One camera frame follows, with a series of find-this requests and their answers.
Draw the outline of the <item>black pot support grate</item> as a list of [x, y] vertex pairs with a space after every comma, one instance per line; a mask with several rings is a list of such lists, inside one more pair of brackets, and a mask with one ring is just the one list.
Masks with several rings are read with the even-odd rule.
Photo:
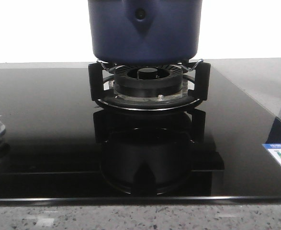
[[[211, 65], [204, 62], [202, 59], [197, 62], [187, 63], [179, 62], [170, 65], [176, 65], [183, 70], [183, 79], [188, 84], [188, 95], [191, 100], [184, 104], [159, 104], [158, 107], [126, 107], [118, 106], [116, 104], [104, 100], [107, 93], [113, 92], [114, 76], [113, 72], [116, 67], [125, 65], [116, 65], [114, 63], [104, 63], [98, 60], [95, 63], [89, 64], [89, 82], [91, 99], [100, 107], [109, 110], [121, 111], [139, 111], [139, 112], [164, 112], [179, 110], [186, 107], [197, 107], [208, 98], [209, 78]], [[136, 65], [136, 66], [158, 66], [158, 65]]]

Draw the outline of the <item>dark blue cooking pot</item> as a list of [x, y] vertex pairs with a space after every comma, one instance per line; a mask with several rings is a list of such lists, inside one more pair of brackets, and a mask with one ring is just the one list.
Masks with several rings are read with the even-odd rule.
[[200, 0], [89, 0], [92, 48], [123, 65], [171, 64], [197, 54]]

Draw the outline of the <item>black glass cooktop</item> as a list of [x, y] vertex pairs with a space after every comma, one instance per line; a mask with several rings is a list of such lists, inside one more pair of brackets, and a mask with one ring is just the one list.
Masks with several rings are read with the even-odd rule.
[[217, 70], [208, 100], [119, 112], [86, 68], [0, 69], [0, 204], [281, 203], [281, 121]]

